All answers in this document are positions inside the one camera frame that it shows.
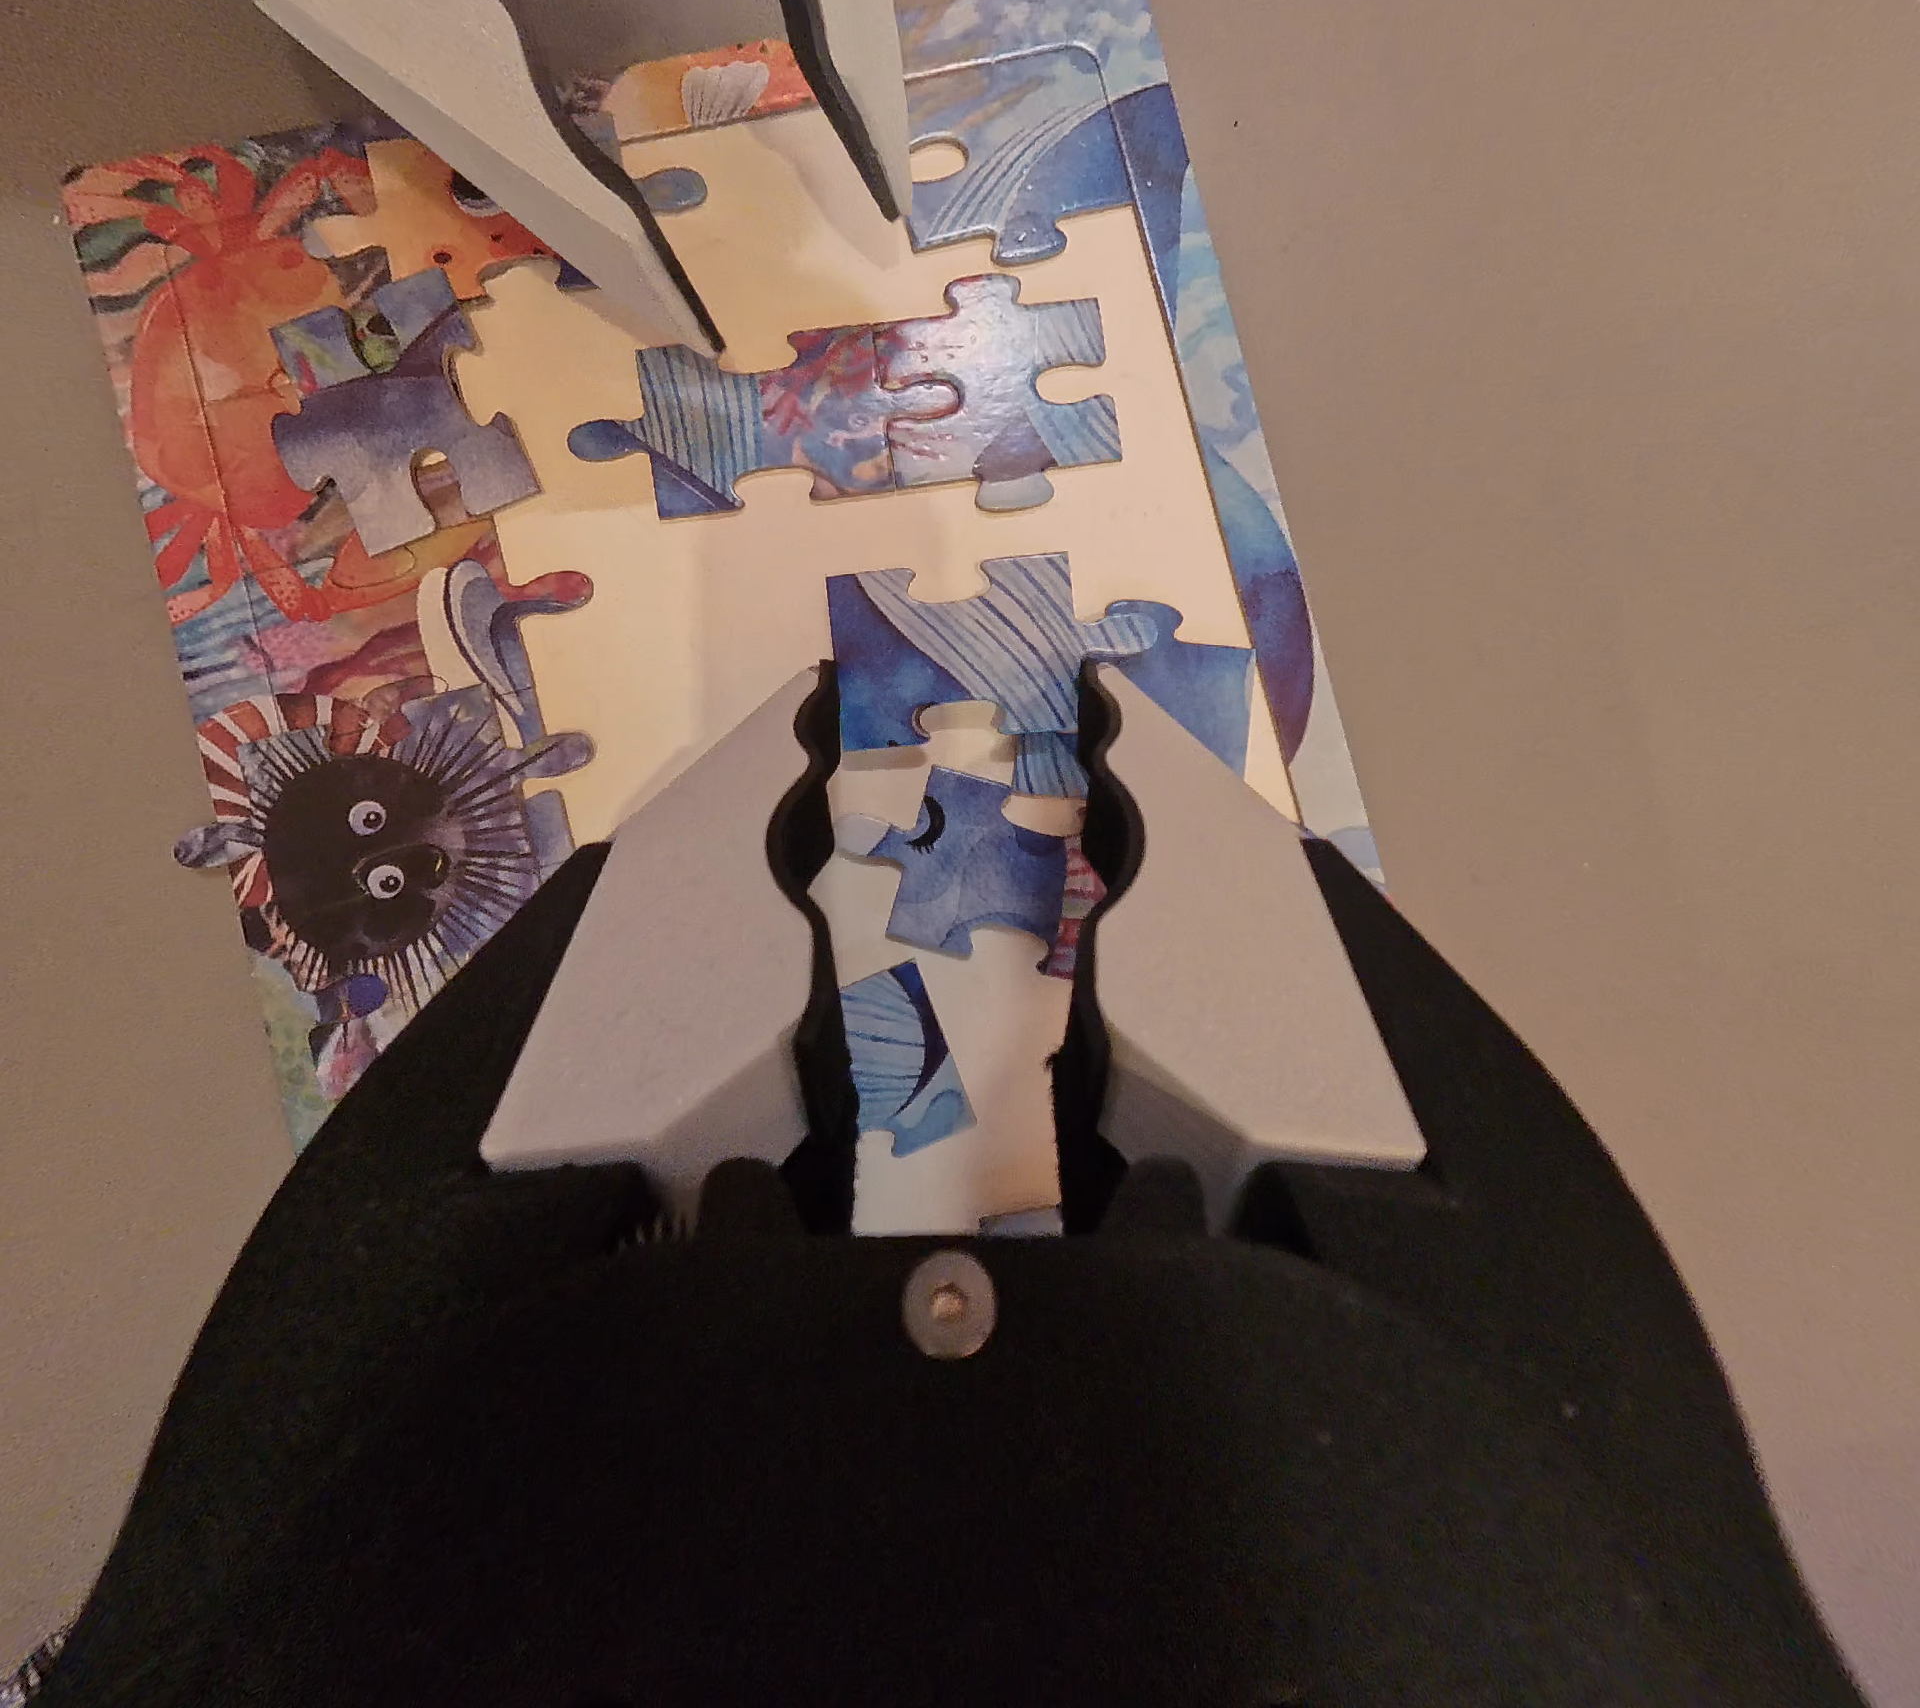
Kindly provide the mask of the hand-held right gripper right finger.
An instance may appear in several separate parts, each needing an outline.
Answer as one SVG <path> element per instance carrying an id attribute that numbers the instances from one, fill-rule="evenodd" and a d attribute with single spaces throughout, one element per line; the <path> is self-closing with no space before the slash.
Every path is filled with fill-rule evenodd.
<path id="1" fill-rule="evenodd" d="M 1067 1234 L 1125 1164 L 1183 1162 L 1223 1229 L 1267 1162 L 1416 1168 L 1426 1142 L 1298 824 L 1112 665 L 1078 682 L 1079 929 L 1052 1056 Z"/>

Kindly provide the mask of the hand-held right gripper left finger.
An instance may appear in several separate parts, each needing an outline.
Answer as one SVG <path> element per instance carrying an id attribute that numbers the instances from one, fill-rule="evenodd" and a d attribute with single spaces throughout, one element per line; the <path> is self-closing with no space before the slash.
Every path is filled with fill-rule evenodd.
<path id="1" fill-rule="evenodd" d="M 805 667 L 632 813 L 482 1138 L 495 1170 L 626 1162 L 687 1219 L 708 1170 L 786 1170 L 852 1226 L 856 1111 L 832 937 L 830 662 Z"/>

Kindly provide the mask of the red coral purple puzzle piece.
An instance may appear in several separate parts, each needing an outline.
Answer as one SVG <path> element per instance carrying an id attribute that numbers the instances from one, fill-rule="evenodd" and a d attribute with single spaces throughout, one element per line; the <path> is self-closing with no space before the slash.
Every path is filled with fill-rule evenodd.
<path id="1" fill-rule="evenodd" d="M 1062 904 L 1054 939 L 1043 955 L 1039 972 L 1052 979 L 1072 980 L 1078 964 L 1078 950 L 1088 916 L 1105 897 L 1105 882 L 1088 859 L 1083 836 L 1072 832 L 1063 838 L 1063 887 Z"/>

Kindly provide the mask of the purple eyelash puzzle piece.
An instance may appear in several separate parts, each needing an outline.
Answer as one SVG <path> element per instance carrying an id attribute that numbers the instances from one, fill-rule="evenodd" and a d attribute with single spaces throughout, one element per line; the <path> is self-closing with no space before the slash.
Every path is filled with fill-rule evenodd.
<path id="1" fill-rule="evenodd" d="M 1010 790 L 933 767 L 913 826 L 849 813 L 834 824 L 839 855 L 898 866 L 885 935 L 947 956 L 972 956 L 972 933 L 1018 929 L 1058 945 L 1070 879 L 1070 838 L 1003 815 Z"/>

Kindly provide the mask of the urchin green coral puzzle piece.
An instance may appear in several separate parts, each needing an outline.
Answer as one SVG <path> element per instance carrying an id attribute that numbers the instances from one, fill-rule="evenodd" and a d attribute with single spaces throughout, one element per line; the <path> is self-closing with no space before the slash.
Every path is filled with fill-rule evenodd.
<path id="1" fill-rule="evenodd" d="M 283 961 L 247 955 L 275 1091 L 289 1124 L 308 1126 L 353 1089 L 405 1022 L 462 963 L 438 946 L 344 963 L 308 991 Z"/>

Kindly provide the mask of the black sea urchin puzzle piece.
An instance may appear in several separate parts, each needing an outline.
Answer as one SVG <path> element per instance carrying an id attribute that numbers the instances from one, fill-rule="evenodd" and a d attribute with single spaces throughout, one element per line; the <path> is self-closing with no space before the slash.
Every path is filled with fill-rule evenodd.
<path id="1" fill-rule="evenodd" d="M 520 765 L 476 688 L 374 712 L 255 697 L 198 728 L 212 824 L 176 845 L 228 870 L 242 929 L 306 991 L 438 946 L 464 963 L 541 884 Z"/>

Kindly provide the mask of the sea print puzzle board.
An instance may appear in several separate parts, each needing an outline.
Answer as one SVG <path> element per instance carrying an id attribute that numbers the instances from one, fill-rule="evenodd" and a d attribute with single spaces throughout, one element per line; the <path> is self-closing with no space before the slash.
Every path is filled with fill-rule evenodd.
<path id="1" fill-rule="evenodd" d="M 989 587 L 985 565 L 1062 552 L 1073 617 L 1159 603 L 1176 641 L 1253 653 L 1241 777 L 1355 864 L 1380 859 L 1332 699 L 1202 195 L 1148 0 L 951 0 L 899 17 L 917 160 L 955 174 L 1039 123 L 1110 112 L 1123 207 L 1062 220 L 1066 246 L 1000 266 L 989 236 L 915 250 L 858 189 L 797 61 L 749 41 L 628 68 L 575 92 L 588 130 L 650 191 L 665 235 L 716 273 L 731 375 L 779 371 L 794 333 L 947 313 L 947 284 L 1012 276 L 1021 304 L 1092 298 L 1105 357 L 1035 380 L 1052 403 L 1116 403 L 1120 457 L 1048 473 L 1052 496 L 985 513 L 972 481 L 811 499 L 811 473 L 733 483 L 739 508 L 660 521 L 653 462 L 586 462 L 568 432 L 641 416 L 645 335 L 450 162 L 381 119 L 202 142 L 72 171 L 59 186 L 153 570 L 196 720 L 258 697 L 381 712 L 479 688 L 441 612 L 445 570 L 506 591 L 590 579 L 588 603 L 529 617 L 545 735 L 584 733 L 579 771 L 539 786 L 574 847 L 601 838 L 708 748 L 761 688 L 832 656 L 825 582 L 910 570 L 921 603 Z M 397 351 L 372 292 L 438 266 L 472 331 L 445 376 L 476 422 L 503 416 L 539 491 L 470 517 L 445 457 L 413 462 L 433 517 L 372 554 L 327 481 L 283 469 L 274 420 L 300 393 L 272 328 L 348 310 L 366 359 Z M 518 743 L 494 707 L 503 736 Z"/>

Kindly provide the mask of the lavender pink spiky puzzle piece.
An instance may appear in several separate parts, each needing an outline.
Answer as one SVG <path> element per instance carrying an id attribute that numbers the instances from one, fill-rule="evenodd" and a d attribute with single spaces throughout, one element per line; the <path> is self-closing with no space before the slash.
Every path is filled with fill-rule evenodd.
<path id="1" fill-rule="evenodd" d="M 450 464 L 470 517 L 536 496 L 538 474 L 510 420 L 472 420 L 450 383 L 448 353 L 472 348 L 473 335 L 445 273 L 388 280 L 369 304 L 396 348 L 381 368 L 367 359 L 379 336 L 357 342 L 344 308 L 321 306 L 269 331 L 300 395 L 293 415 L 272 420 L 287 476 L 306 491 L 332 485 L 369 554 L 433 533 L 415 478 L 425 452 Z"/>

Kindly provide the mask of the dark blue whale eye piece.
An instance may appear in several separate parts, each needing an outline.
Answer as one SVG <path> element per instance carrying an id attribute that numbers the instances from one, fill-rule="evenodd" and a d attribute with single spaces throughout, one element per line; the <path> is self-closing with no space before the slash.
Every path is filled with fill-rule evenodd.
<path id="1" fill-rule="evenodd" d="M 1179 615 L 1159 603 L 1118 603 L 1122 615 L 1144 617 L 1155 638 L 1120 658 L 1114 668 L 1199 741 L 1237 777 L 1246 769 L 1253 653 L 1231 645 L 1196 645 L 1176 638 Z M 1079 758 L 1078 682 L 1066 686 L 1066 720 L 1058 728 L 1018 736 L 1016 789 L 1041 796 L 1082 796 L 1088 790 Z"/>

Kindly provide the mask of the blue wave puzzle piece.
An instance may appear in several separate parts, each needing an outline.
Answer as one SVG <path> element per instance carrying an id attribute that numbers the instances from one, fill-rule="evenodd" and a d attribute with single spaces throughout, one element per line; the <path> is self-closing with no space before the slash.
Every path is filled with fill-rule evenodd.
<path id="1" fill-rule="evenodd" d="M 1000 266 L 1059 256 L 1067 217 L 1122 208 L 1134 199 L 1130 173 L 1105 108 L 1073 127 L 1037 123 L 992 150 L 970 150 L 951 176 L 913 185 L 906 219 L 915 252 L 992 238 Z"/>

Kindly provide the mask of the red tipped tail puzzle piece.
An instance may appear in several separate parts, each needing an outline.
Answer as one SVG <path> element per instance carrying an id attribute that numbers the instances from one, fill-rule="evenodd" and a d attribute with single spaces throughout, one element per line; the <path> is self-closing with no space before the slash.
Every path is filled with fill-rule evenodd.
<path id="1" fill-rule="evenodd" d="M 594 593 L 588 574 L 551 570 L 502 588 L 476 559 L 444 573 L 441 612 L 450 641 L 524 748 L 548 736 L 522 627 L 533 617 L 582 609 Z"/>

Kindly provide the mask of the blue striped whale puzzle piece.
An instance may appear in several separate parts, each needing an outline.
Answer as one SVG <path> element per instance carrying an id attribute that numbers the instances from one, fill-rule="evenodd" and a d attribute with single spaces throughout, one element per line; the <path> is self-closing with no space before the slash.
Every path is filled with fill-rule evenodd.
<path id="1" fill-rule="evenodd" d="M 1010 736 L 1072 736 L 1082 662 L 1158 638 L 1148 615 L 1078 621 L 1062 552 L 989 560 L 984 574 L 985 591 L 943 603 L 913 598 L 910 568 L 825 581 L 842 751 L 912 745 L 923 708 L 955 703 L 994 705 Z"/>

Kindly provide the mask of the blue red coral puzzle piece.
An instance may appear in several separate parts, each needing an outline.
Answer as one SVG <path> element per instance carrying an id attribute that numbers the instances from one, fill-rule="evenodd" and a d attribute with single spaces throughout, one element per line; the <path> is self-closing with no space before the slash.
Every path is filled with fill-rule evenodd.
<path id="1" fill-rule="evenodd" d="M 874 328 L 803 328 L 787 342 L 792 361 L 756 376 L 767 466 L 808 471 L 814 500 L 890 494 L 896 399 L 878 385 Z"/>

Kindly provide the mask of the navy striped puzzle piece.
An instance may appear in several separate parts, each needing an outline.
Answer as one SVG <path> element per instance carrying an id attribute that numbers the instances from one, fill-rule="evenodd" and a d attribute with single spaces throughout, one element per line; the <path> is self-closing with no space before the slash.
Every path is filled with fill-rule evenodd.
<path id="1" fill-rule="evenodd" d="M 767 422 L 760 383 L 681 344 L 636 353 L 640 416 L 574 425 L 565 448 L 586 462 L 645 452 L 660 521 L 742 508 L 736 481 L 787 469 L 794 450 Z"/>

